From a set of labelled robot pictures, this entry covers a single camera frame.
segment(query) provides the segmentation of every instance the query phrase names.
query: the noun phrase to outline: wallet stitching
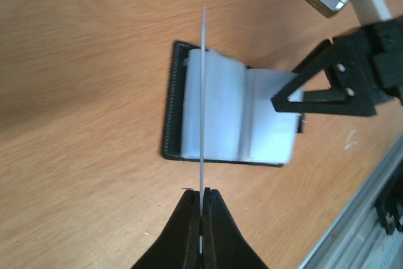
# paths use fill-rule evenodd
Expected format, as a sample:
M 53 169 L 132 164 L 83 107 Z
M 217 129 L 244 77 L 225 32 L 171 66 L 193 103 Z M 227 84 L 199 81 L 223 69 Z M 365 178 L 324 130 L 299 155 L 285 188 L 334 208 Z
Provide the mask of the wallet stitching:
M 172 80 L 171 80 L 171 94 L 169 95 L 169 106 L 168 106 L 168 115 L 166 120 L 166 136 L 165 136 L 165 152 L 168 152 L 168 142 L 169 142 L 169 132 L 171 130 L 171 119 L 172 119 L 172 107 L 174 105 L 174 96 L 175 96 L 175 89 L 176 89 L 176 76 L 178 73 L 178 59 L 179 59 L 179 48 L 185 47 L 187 49 L 191 49 L 189 45 L 178 43 L 175 46 L 174 50 L 174 62 L 172 65 Z

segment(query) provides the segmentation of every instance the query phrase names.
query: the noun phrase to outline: open wallet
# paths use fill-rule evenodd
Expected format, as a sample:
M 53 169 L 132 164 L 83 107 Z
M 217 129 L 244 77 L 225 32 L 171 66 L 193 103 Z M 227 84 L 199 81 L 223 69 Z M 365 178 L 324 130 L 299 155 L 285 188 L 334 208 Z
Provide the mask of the open wallet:
M 200 158 L 200 48 L 175 41 L 162 138 L 165 159 Z M 215 50 L 205 54 L 205 161 L 282 166 L 301 113 L 278 113 L 271 97 L 297 75 L 253 69 Z M 302 88 L 289 98 L 301 101 Z
M 186 190 L 155 243 L 132 269 L 267 269 L 239 232 L 220 192 Z

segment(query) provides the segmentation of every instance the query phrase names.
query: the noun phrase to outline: screw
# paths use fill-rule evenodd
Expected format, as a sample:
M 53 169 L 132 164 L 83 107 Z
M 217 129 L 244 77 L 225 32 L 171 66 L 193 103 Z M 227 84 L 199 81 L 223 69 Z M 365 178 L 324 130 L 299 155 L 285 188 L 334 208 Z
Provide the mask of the screw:
M 353 91 L 352 88 L 346 88 L 346 93 L 347 93 L 350 97 L 355 96 L 355 92 Z
M 344 65 L 342 65 L 341 63 L 337 63 L 336 67 L 337 67 L 339 72 L 345 72 L 346 71 L 346 67 Z

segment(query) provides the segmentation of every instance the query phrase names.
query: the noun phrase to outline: white page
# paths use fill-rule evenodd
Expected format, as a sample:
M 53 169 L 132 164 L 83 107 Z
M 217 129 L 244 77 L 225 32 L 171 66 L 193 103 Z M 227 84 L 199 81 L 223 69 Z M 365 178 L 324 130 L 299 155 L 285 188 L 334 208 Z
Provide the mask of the white page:
M 265 69 L 247 70 L 247 101 L 242 128 L 241 161 L 285 164 L 293 150 L 299 114 L 277 113 L 271 97 L 290 82 L 296 74 Z M 301 101 L 302 88 L 290 96 Z
M 200 157 L 200 49 L 188 59 L 183 102 L 181 155 Z M 206 52 L 205 63 L 205 159 L 237 161 L 244 106 L 246 66 Z

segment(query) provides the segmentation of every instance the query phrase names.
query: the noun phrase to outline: tabletop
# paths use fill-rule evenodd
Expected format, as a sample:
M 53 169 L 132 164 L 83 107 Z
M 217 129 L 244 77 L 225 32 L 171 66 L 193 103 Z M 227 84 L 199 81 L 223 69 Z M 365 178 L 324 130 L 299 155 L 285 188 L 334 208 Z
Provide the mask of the tabletop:
M 198 188 L 198 163 L 160 143 L 172 44 L 199 43 L 204 4 L 207 46 L 258 68 L 291 71 L 358 26 L 351 6 L 327 20 L 303 0 L 0 0 L 1 268 L 130 268 Z M 270 268 L 295 268 L 402 121 L 396 101 L 307 115 L 290 164 L 206 164 L 206 186 Z

